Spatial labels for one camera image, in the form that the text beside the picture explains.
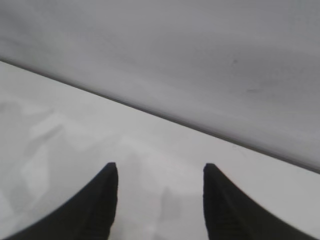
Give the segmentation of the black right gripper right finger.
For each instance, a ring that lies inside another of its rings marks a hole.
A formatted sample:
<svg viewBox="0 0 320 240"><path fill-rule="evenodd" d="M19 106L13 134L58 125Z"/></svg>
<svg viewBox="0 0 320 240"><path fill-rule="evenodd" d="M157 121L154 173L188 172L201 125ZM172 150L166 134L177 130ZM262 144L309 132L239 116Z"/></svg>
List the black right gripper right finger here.
<svg viewBox="0 0 320 240"><path fill-rule="evenodd" d="M210 240L313 240L267 210L218 166L203 168L203 216Z"/></svg>

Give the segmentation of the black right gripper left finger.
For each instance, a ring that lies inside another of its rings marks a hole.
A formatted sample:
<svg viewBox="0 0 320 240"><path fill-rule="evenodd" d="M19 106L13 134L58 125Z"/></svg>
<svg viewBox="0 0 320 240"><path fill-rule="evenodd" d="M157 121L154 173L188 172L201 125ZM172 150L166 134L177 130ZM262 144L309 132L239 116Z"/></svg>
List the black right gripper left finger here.
<svg viewBox="0 0 320 240"><path fill-rule="evenodd" d="M10 240L106 240L116 216L118 170L108 163L85 187Z"/></svg>

